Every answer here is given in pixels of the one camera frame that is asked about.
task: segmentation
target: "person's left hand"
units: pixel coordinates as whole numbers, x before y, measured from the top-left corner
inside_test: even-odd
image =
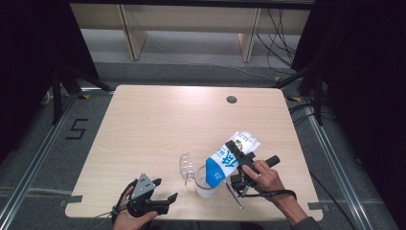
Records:
[[[127,197],[131,194],[133,187],[129,188],[123,197],[123,201],[127,199]],[[156,211],[152,211],[146,213],[140,218],[132,217],[128,211],[122,210],[118,215],[114,222],[114,230],[139,230],[145,223],[151,221],[158,213]]]

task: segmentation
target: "wooden table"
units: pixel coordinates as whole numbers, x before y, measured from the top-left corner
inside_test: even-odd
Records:
[[[228,103],[234,96],[236,103]],[[321,210],[286,102],[279,89],[121,85],[108,107],[69,203],[66,215],[92,218],[108,212],[125,186],[146,173],[162,178],[153,200],[179,193],[169,213],[158,219],[282,220],[284,215],[261,197],[243,198],[239,209],[220,185],[218,194],[203,198],[194,183],[179,172],[179,157],[189,152],[196,167],[203,165],[236,131],[248,131],[261,145],[255,159],[278,155],[278,170],[286,189],[296,192],[299,203],[316,220]]]

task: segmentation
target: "gray floor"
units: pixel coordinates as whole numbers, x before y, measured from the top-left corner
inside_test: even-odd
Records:
[[[91,30],[82,32],[101,79],[112,86],[134,83],[269,87],[274,84],[276,76],[283,79],[289,76],[268,67],[267,51],[257,39],[250,63],[243,63],[236,34],[149,32],[140,59],[131,61],[122,32]],[[299,37],[287,36],[286,40],[294,48]],[[278,54],[288,60],[284,51],[278,51]],[[269,58],[269,61],[277,71],[293,73],[276,57]],[[284,95],[298,96],[296,89],[299,83],[298,80],[286,86],[283,89]],[[81,82],[81,85],[92,86],[86,82]],[[92,94],[88,100],[75,99],[9,229],[111,229],[109,219],[67,218],[62,205],[75,186],[111,97],[111,94]],[[292,107],[300,103],[287,104]],[[308,118],[301,120],[305,115],[306,111],[300,109],[292,114],[292,121],[295,122],[309,169],[327,188],[357,229],[368,229],[357,225],[349,201],[343,195],[311,120]],[[12,152],[0,166],[1,206],[6,204],[13,188],[18,186],[40,149],[51,127],[52,116],[52,105],[44,105],[37,112],[24,139],[21,140],[20,148]],[[372,229],[397,229],[362,165],[354,161],[356,153],[353,152],[343,130],[334,121],[334,114],[327,106],[323,106],[323,116],[323,129],[349,178],[354,193],[366,211]],[[82,124],[86,128],[85,134],[80,141],[67,140],[66,137],[76,135],[70,128],[77,118],[88,119]],[[327,192],[316,180],[313,180],[313,183],[324,206],[324,218],[320,221],[320,225],[324,229],[350,229],[348,221]],[[206,229],[229,229],[218,223],[204,224]],[[262,222],[260,225],[266,229],[289,229],[285,221]],[[170,222],[165,226],[167,229],[191,229],[190,226],[196,225]]]

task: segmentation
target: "sleeve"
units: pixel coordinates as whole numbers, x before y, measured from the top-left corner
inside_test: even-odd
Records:
[[[292,230],[322,230],[314,218],[305,218],[292,227]]]

